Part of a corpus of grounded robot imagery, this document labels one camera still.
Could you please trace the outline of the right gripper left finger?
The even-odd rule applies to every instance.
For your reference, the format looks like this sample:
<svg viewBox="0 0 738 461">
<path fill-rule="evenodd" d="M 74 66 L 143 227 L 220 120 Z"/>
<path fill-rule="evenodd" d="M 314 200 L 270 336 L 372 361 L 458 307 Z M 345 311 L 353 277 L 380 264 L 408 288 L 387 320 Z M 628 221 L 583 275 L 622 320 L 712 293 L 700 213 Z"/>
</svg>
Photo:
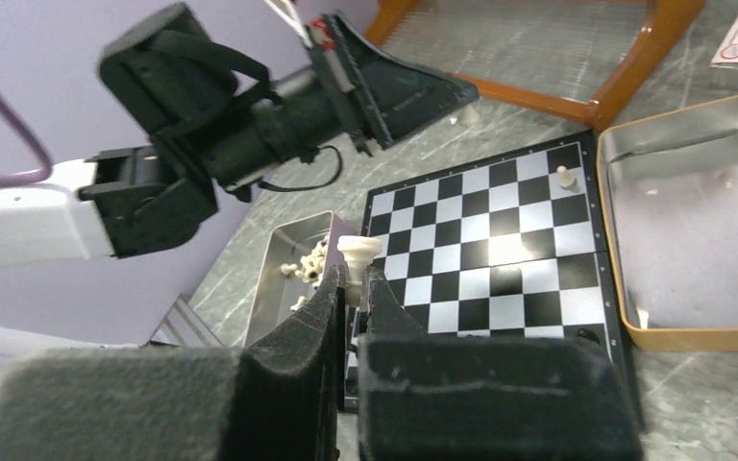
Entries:
<svg viewBox="0 0 738 461">
<path fill-rule="evenodd" d="M 335 460 L 346 275 L 247 348 L 56 349 L 0 376 L 0 460 Z"/>
</svg>

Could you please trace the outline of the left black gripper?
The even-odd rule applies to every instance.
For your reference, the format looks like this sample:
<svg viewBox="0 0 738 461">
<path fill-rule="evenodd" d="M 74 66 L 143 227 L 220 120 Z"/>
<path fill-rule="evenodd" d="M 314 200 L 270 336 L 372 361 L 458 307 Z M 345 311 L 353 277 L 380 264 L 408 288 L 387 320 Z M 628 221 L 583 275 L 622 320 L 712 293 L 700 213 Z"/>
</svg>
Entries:
<svg viewBox="0 0 738 461">
<path fill-rule="evenodd" d="M 364 38 L 340 12 L 313 21 L 323 41 L 310 66 L 241 95 L 212 123 L 205 148 L 209 175 L 227 191 L 264 186 L 270 170 L 299 159 L 312 163 L 330 139 L 346 133 L 356 149 L 388 149 L 480 97 L 448 73 L 402 61 Z"/>
</svg>

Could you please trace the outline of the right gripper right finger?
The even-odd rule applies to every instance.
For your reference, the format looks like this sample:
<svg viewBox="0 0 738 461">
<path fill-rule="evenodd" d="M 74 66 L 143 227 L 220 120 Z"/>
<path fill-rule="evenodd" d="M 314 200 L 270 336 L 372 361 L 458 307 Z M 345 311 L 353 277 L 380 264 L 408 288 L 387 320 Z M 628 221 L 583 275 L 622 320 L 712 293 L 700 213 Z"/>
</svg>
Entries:
<svg viewBox="0 0 738 461">
<path fill-rule="evenodd" d="M 357 346 L 364 460 L 640 460 L 640 429 L 589 329 L 570 338 L 429 334 L 368 267 Z"/>
</svg>

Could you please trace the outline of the white chess rook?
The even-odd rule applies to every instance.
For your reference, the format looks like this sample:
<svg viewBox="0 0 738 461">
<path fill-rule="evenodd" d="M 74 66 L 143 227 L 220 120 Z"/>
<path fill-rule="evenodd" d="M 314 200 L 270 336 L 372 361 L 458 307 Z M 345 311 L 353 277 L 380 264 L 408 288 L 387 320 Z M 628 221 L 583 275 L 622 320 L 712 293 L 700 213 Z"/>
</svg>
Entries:
<svg viewBox="0 0 738 461">
<path fill-rule="evenodd" d="M 367 267 L 382 250 L 382 242 L 376 237 L 340 235 L 336 248 L 341 252 L 348 270 L 346 304 L 358 307 Z"/>
</svg>

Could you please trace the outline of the white chess pawn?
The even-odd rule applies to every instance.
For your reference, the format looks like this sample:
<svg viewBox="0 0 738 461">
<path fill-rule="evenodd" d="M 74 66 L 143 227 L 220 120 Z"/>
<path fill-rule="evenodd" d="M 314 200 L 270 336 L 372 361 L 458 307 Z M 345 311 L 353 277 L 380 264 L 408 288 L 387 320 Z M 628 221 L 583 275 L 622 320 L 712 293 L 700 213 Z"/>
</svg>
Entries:
<svg viewBox="0 0 738 461">
<path fill-rule="evenodd" d="M 556 180 L 558 186 L 563 190 L 573 190 L 577 186 L 576 174 L 564 165 L 556 168 Z"/>
</svg>

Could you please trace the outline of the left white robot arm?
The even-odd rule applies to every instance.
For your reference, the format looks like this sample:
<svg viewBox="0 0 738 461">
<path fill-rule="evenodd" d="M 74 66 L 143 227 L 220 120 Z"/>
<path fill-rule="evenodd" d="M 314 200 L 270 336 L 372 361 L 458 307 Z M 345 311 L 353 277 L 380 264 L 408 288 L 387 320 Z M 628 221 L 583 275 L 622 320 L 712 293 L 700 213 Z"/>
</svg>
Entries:
<svg viewBox="0 0 738 461">
<path fill-rule="evenodd" d="M 310 164 L 346 134 L 365 154 L 393 147 L 478 100 L 471 82 L 385 53 L 341 12 L 300 20 L 276 7 L 310 63 L 275 80 L 268 67 L 214 42 L 184 2 L 106 45 L 97 73 L 145 131 L 141 147 L 54 163 L 0 96 L 0 115 L 36 155 L 0 175 L 0 268 L 45 260 L 127 258 L 188 242 L 291 161 Z"/>
</svg>

